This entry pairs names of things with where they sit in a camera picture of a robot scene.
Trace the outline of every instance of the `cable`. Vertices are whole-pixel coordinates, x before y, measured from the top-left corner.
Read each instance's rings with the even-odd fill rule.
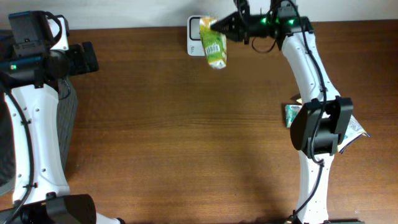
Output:
[[[32,139],[30,138],[30,131],[28,127],[28,122],[26,120],[26,117],[24,115],[24,112],[22,112],[21,107],[19,106],[17,100],[14,98],[14,96],[11,94],[11,92],[5,87],[5,84],[3,84],[2,80],[0,80],[0,89],[10,98],[12,101],[12,104],[16,107],[19,116],[22,119],[22,124],[24,125],[25,128],[25,134],[26,134],[26,142],[27,142],[27,149],[28,149],[28,155],[29,155],[29,183],[25,186],[26,191],[25,195],[23,196],[22,200],[19,202],[19,204],[14,208],[14,211],[8,216],[4,224],[8,224],[12,222],[14,217],[19,213],[21,210],[22,206],[25,204],[27,198],[29,197],[32,187],[34,186],[34,158],[33,158],[33,147],[32,147]]]
[[[308,199],[306,199],[306,201],[300,206],[300,208],[298,208],[296,211],[294,211],[294,215],[299,214],[299,212],[311,201],[311,199],[315,195],[315,192],[317,192],[319,183],[321,182],[322,170],[323,170],[324,166],[325,166],[324,164],[320,164],[319,165],[318,177],[317,177],[317,181],[315,182],[315,186],[313,188],[313,191],[311,192],[311,194],[308,197]]]
[[[55,44],[57,44],[61,38],[62,38],[62,23],[61,21],[55,16],[53,15],[51,12],[44,12],[45,16],[48,16],[50,19],[54,20],[54,22],[59,26],[59,31],[58,34],[56,34],[56,36],[54,37],[55,39]]]
[[[254,51],[256,51],[259,54],[268,54],[269,52],[272,51],[272,49],[274,49],[275,44],[276,44],[276,40],[274,41],[274,44],[272,44],[271,48],[266,50],[266,51],[260,51],[258,50],[255,46],[254,46],[254,41],[257,37],[253,38],[252,42],[251,42],[251,48],[253,48]]]
[[[64,96],[64,97],[62,97],[62,98],[59,98],[58,100],[64,100],[64,99],[68,98],[68,97],[70,96],[70,94],[72,93],[72,91],[71,91],[71,89],[70,89],[70,86],[69,86],[69,83],[68,83],[66,80],[63,80],[63,82],[64,82],[64,83],[67,85],[67,87],[68,87],[68,93],[67,93],[66,96]]]
[[[246,20],[243,18],[243,15],[242,15],[242,11],[241,11],[241,1],[240,1],[240,0],[237,0],[237,1],[236,1],[236,6],[238,7],[239,17],[241,18],[243,24],[244,24],[246,27],[249,27],[249,24],[246,22]]]

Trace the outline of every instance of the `wood grain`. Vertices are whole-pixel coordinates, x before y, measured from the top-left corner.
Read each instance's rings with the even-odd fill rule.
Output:
[[[315,23],[328,75],[371,138],[332,165],[331,219],[398,220],[398,21]],[[228,66],[189,57],[184,27],[73,30],[100,71],[73,77],[79,107],[72,194],[128,223],[238,223],[287,217],[299,157],[282,105],[299,90],[277,50],[228,42]],[[266,47],[270,40],[258,40]],[[11,195],[0,198],[0,209]]]

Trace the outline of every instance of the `black mount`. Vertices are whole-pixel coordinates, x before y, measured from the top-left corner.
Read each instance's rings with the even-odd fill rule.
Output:
[[[58,79],[99,69],[91,42],[84,42],[83,47],[71,45],[69,50],[51,50],[62,36],[62,25],[58,19],[61,17],[44,11],[9,15],[15,40],[14,52],[9,58],[0,61],[0,78],[7,88],[32,84],[42,88],[46,83],[58,90]],[[60,26],[60,32],[55,37],[47,18]],[[64,21],[68,35],[68,21],[65,18]]]
[[[0,222],[3,223],[13,210],[0,211]],[[49,193],[44,201],[24,205],[11,223],[95,224],[96,210],[93,199],[87,194],[55,197],[55,193]]]
[[[290,127],[290,138],[294,148],[303,151],[309,159],[310,141],[315,123],[321,112],[321,103],[315,99],[303,105]],[[353,102],[350,98],[337,98],[326,103],[328,118],[320,120],[318,134],[314,140],[315,154],[337,152],[337,145],[344,140],[349,120],[353,114]]]

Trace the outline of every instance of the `green led light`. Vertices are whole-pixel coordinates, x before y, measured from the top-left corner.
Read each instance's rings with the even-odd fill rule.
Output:
[[[261,23],[266,24],[267,23],[267,18],[265,17],[265,18],[261,19]]]

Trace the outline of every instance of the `green packet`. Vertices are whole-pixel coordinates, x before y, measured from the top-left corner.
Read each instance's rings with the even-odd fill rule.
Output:
[[[301,105],[286,105],[286,128],[290,128],[293,123],[294,118],[296,118],[297,114],[301,110]]]
[[[217,20],[211,17],[200,18],[200,39],[209,65],[222,69],[226,67],[226,37],[210,29],[215,22]]]

